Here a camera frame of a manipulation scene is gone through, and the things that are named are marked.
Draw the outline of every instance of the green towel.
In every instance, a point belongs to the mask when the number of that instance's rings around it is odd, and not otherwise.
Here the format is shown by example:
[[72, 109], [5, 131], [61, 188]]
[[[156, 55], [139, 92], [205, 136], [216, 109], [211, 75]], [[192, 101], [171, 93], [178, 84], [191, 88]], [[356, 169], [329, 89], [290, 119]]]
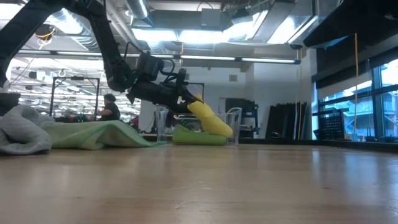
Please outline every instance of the green towel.
[[173, 143], [224, 146], [226, 145], [226, 137], [208, 133], [196, 133], [178, 124], [174, 127]]
[[42, 127], [50, 137], [53, 149], [100, 149], [104, 146], [149, 147], [151, 143], [120, 121], [84, 123], [50, 123]]

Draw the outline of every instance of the yellow foam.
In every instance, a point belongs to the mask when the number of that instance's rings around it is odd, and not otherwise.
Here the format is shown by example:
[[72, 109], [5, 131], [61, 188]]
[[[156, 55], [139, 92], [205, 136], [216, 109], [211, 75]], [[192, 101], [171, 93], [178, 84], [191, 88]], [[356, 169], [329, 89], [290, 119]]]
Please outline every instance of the yellow foam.
[[[198, 94], [196, 97], [201, 100], [201, 95]], [[206, 132], [227, 138], [232, 137], [232, 128], [217, 117], [206, 103], [196, 101], [188, 105], [188, 110], [201, 121], [201, 125]]]

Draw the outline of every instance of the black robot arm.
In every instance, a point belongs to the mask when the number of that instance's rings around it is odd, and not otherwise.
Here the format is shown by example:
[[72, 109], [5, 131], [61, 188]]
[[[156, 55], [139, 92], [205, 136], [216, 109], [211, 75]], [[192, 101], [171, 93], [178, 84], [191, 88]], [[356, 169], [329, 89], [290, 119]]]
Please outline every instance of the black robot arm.
[[[156, 80], [159, 71], [162, 71], [164, 63], [147, 53], [140, 55], [137, 68], [131, 70], [119, 53], [118, 44], [113, 37], [106, 17], [106, 9], [96, 0], [30, 0], [0, 30], [1, 87], [7, 80], [6, 71], [11, 59], [48, 16], [62, 8], [89, 20], [103, 56], [108, 86], [112, 90], [120, 92], [129, 90], [127, 97], [131, 102], [135, 98], [140, 98], [154, 104], [166, 105], [176, 113], [189, 112], [186, 107], [187, 103], [197, 99], [187, 91], [187, 83], [183, 81], [185, 70], [179, 71], [178, 74], [170, 74], [177, 77], [176, 82], [155, 84], [153, 81]], [[180, 96], [185, 100], [185, 104], [177, 103]]]

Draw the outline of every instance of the gray blanket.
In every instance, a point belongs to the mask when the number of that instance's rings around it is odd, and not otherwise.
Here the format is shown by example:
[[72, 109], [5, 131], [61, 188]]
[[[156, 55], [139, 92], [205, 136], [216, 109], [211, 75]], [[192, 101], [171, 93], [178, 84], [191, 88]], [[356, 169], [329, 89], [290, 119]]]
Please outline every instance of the gray blanket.
[[39, 114], [30, 106], [18, 105], [0, 120], [0, 153], [27, 155], [47, 152], [51, 138], [41, 126], [54, 119]]

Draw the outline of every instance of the table surface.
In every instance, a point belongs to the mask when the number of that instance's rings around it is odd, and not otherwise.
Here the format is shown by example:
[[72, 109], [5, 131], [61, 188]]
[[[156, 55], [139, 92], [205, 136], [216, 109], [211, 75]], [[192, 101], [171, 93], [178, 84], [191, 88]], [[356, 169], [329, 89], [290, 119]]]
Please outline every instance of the table surface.
[[398, 156], [241, 145], [0, 157], [0, 223], [398, 223]]

